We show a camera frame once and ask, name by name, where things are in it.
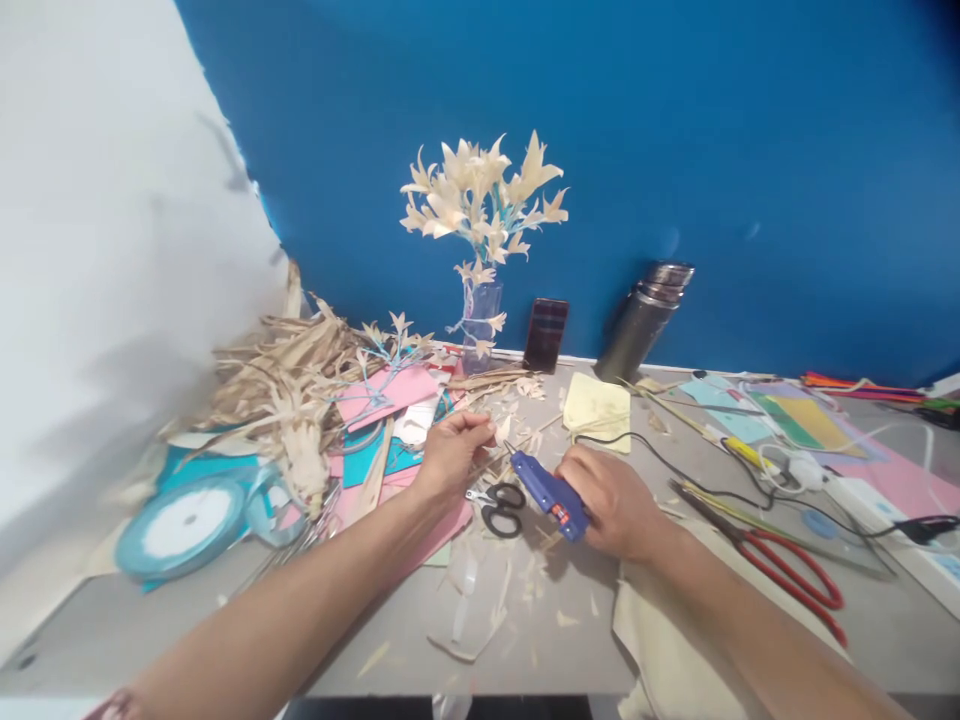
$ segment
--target white power strip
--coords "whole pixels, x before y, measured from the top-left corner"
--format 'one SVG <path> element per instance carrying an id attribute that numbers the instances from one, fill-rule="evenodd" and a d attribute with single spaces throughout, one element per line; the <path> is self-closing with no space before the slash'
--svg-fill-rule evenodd
<path id="1" fill-rule="evenodd" d="M 824 486 L 824 490 L 868 532 L 885 530 L 893 522 L 909 519 L 860 478 L 835 477 Z M 904 570 L 960 620 L 960 559 L 955 555 L 927 552 L 922 546 L 911 543 L 900 531 L 874 542 L 887 550 Z"/>

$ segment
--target phone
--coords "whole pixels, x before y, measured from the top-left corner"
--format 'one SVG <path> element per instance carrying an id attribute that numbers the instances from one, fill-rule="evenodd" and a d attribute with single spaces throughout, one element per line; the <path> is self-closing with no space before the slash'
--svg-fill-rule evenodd
<path id="1" fill-rule="evenodd" d="M 533 301 L 527 347 L 523 351 L 523 367 L 548 374 L 557 369 L 560 342 L 569 314 L 570 303 L 566 300 L 537 298 Z"/>

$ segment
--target scissors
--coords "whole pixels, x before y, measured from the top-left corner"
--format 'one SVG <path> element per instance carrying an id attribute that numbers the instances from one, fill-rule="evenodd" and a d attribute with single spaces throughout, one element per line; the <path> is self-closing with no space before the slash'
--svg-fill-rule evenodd
<path id="1" fill-rule="evenodd" d="M 527 499 L 516 485 L 497 483 L 483 492 L 470 488 L 464 497 L 480 505 L 484 525 L 497 537 L 509 540 L 520 534 L 517 511 L 526 506 Z"/>
<path id="2" fill-rule="evenodd" d="M 837 642 L 840 643 L 841 646 L 847 646 L 846 633 L 843 631 L 843 628 L 840 627 L 840 624 L 834 620 L 833 616 L 827 612 L 827 609 L 839 610 L 843 607 L 843 595 L 840 594 L 840 589 L 836 586 L 836 583 L 830 579 L 826 571 L 820 567 L 817 561 L 810 557 L 805 550 L 786 538 L 774 535 L 766 530 L 741 530 L 675 480 L 670 481 L 670 487 L 711 525 L 723 533 L 724 536 L 733 543 L 737 552 L 745 557 L 751 565 L 773 580 L 810 612 L 816 615 L 820 619 L 820 622 L 827 626 L 830 634 L 837 639 Z M 770 548 L 771 544 L 779 545 L 799 558 L 803 564 L 817 576 L 826 589 L 826 594 L 815 588 L 790 567 L 783 558 Z M 748 545 L 753 546 L 754 550 L 763 555 L 763 557 L 773 565 L 771 566 L 763 562 L 757 555 L 747 549 Z"/>

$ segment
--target hand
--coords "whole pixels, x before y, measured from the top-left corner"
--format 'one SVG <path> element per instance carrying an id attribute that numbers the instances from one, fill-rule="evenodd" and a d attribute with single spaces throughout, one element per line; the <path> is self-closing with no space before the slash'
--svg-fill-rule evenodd
<path id="1" fill-rule="evenodd" d="M 583 500 L 590 515 L 586 539 L 598 550 L 649 563 L 678 531 L 636 471 L 609 453 L 574 445 L 554 474 Z"/>
<path id="2" fill-rule="evenodd" d="M 496 444 L 496 431 L 489 415 L 459 412 L 444 418 L 427 433 L 414 486 L 434 497 L 463 497 L 470 467 L 486 457 L 484 447 Z"/>

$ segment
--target clear vase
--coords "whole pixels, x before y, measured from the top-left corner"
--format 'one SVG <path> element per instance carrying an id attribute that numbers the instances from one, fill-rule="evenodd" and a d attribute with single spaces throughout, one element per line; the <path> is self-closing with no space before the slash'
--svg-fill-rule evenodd
<path id="1" fill-rule="evenodd" d="M 474 285 L 467 292 L 463 326 L 469 335 L 463 338 L 463 370 L 467 375 L 478 375 L 490 367 L 490 353 L 482 357 L 477 354 L 477 341 L 493 341 L 493 328 L 479 320 L 489 320 L 500 314 L 500 298 L 503 295 L 503 283 Z"/>

